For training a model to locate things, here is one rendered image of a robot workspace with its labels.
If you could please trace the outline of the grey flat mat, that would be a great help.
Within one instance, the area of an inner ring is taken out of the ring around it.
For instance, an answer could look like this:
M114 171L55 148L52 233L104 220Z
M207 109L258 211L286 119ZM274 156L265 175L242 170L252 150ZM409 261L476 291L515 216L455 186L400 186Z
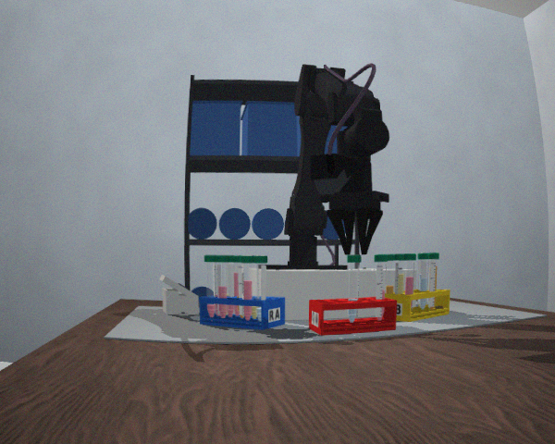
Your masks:
M482 327L540 317L534 314L466 302L450 301L450 313L416 320L397 321L395 330L319 335L309 328L309 320L285 321L268 329L219 327L200 324L199 314L166 314L163 307L138 306L104 339L199 343L199 344L279 344L376 339L469 327Z

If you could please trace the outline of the red tube rack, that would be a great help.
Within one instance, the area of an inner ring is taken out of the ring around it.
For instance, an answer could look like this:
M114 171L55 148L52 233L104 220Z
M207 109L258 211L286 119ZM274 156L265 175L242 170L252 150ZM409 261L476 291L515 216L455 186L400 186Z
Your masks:
M309 300L309 328L321 336L395 330L397 300L372 298L375 297L359 298L358 301L348 301L348 299ZM350 323L349 319L324 321L324 311L377 307L385 307L383 318L379 321L376 317L357 318L354 323Z

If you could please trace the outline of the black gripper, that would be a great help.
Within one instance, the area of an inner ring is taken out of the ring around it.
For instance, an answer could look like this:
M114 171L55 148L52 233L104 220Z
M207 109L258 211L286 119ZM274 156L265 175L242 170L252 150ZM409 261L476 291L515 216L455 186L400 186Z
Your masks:
M378 197L379 200L376 201ZM327 215L339 235L345 255L351 254L356 208L361 253L367 254L376 227L383 216L380 202L389 203L389 194L380 191L337 192L320 194L320 202L329 202L329 209L332 210L327 210Z

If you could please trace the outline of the yellow rack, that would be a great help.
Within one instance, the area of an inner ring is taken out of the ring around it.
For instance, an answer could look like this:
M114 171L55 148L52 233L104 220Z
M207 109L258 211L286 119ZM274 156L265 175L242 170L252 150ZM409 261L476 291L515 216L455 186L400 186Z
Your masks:
M413 290L413 294L386 294L385 298L397 300L397 321L412 322L431 317L448 315L450 312L450 290L437 290L437 291L420 291ZM444 296L445 295L445 296ZM411 311L412 300L419 300L425 298L437 297L436 308L430 310L427 305L425 309L420 306L413 307ZM441 312L443 311L443 312ZM432 313L432 314L431 314ZM412 316L412 317L411 317Z

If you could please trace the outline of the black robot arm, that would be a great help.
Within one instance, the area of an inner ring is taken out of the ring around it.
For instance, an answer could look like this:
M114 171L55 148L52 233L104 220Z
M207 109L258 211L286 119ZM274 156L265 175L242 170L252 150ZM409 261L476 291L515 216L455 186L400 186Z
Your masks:
M266 269L348 269L347 265L318 265L315 236L323 235L327 227L320 194L371 191L372 167L364 160L371 161L371 155L389 143L379 100L367 89L343 124L348 128L338 133L338 153L327 164L325 147L331 125L339 124L363 88L338 79L325 68L302 64L294 101L295 115L300 116L301 149L284 229L284 235L290 236L290 260L287 265L266 265Z

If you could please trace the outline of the blue tube rack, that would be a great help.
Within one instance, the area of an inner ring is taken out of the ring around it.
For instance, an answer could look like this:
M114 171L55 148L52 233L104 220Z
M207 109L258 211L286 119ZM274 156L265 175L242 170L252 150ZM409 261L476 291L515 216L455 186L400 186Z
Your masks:
M235 296L227 298L210 298L206 296L200 297L200 324L219 327L238 327L261 330L285 325L285 297L266 298L269 300L243 300L242 298L237 298ZM250 320L245 320L245 318L240 318L237 315L233 315L232 317L228 317L228 315L226 315L226 318L221 318L220 316L216 316L215 314L214 317L209 317L209 314L207 312L208 303L259 306L261 307L262 321L258 321L258 318L253 319L252 317Z

